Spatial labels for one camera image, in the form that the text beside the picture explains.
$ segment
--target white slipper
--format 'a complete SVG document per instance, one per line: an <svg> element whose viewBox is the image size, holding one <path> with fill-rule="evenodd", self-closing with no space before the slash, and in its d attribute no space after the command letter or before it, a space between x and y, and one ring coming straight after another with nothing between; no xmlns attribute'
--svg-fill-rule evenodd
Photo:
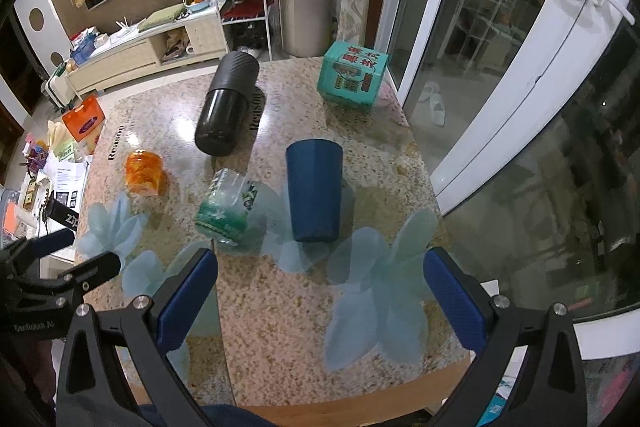
<svg viewBox="0 0 640 427"><path fill-rule="evenodd" d="M437 82L427 82L424 84L422 88L422 92L420 93L420 98L418 98L418 103L424 103L431 97L432 94L436 94L440 92L440 86Z"/></svg>
<svg viewBox="0 0 640 427"><path fill-rule="evenodd" d="M431 95L429 107L431 107L431 121L437 126L444 127L444 102L439 93Z"/></svg>

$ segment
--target orange glass jar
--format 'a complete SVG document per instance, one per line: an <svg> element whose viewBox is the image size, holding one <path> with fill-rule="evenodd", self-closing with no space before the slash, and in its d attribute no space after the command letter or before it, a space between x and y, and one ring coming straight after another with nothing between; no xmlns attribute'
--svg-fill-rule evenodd
<svg viewBox="0 0 640 427"><path fill-rule="evenodd" d="M150 151L133 151L125 163L125 182L129 192L157 196L162 183L162 158Z"/></svg>

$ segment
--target cardboard box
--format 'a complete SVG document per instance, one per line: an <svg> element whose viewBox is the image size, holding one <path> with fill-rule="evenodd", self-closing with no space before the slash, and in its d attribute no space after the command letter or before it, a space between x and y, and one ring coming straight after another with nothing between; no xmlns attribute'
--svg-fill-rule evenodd
<svg viewBox="0 0 640 427"><path fill-rule="evenodd" d="M370 112L389 55L335 41L324 54L318 91L325 100Z"/></svg>

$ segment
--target black thermos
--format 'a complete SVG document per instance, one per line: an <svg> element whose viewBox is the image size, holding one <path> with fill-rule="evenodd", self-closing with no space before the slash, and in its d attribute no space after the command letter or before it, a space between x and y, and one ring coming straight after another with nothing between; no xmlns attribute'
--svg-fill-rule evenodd
<svg viewBox="0 0 640 427"><path fill-rule="evenodd" d="M247 53L230 52L222 57L196 126L195 142L202 152L231 154L253 98L258 71L260 64Z"/></svg>

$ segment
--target light blue flower decal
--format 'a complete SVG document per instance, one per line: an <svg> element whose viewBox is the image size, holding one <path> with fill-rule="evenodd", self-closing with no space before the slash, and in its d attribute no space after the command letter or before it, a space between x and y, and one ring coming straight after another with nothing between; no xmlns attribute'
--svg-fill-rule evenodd
<svg viewBox="0 0 640 427"><path fill-rule="evenodd" d="M206 241L198 241L187 245L180 250L166 270L162 269L162 262L155 252L152 250L143 251L124 269L122 274L122 291L124 295L129 299L138 295L153 296L164 280L167 277L178 275L180 270L184 268L200 248L210 248L210 245ZM218 300L216 299L215 287L213 287L204 301L198 316L191 325L189 335L200 337L220 335L220 318L218 316ZM167 359L186 385L189 378L190 365L189 347L186 340L178 349L168 352Z"/></svg>
<svg viewBox="0 0 640 427"><path fill-rule="evenodd" d="M344 292L324 337L329 371L347 367L378 346L387 359L417 365L428 334L422 302L433 298L422 275L422 258L438 218L414 212L389 248L375 229L356 230L327 263L331 284Z"/></svg>
<svg viewBox="0 0 640 427"><path fill-rule="evenodd" d="M265 184L258 184L254 208L248 216L247 229L236 247L216 241L216 250L227 255L270 256L286 273L303 273L325 259L339 245L334 243L301 243L293 238L289 189L285 182L282 196ZM342 189L340 228L350 225L354 196L348 185Z"/></svg>
<svg viewBox="0 0 640 427"><path fill-rule="evenodd" d="M147 222L146 214L131 215L129 197L126 192L121 192L111 210L107 211L101 203L89 207L89 230L76 240L76 250L85 258L112 251L120 258L122 272Z"/></svg>

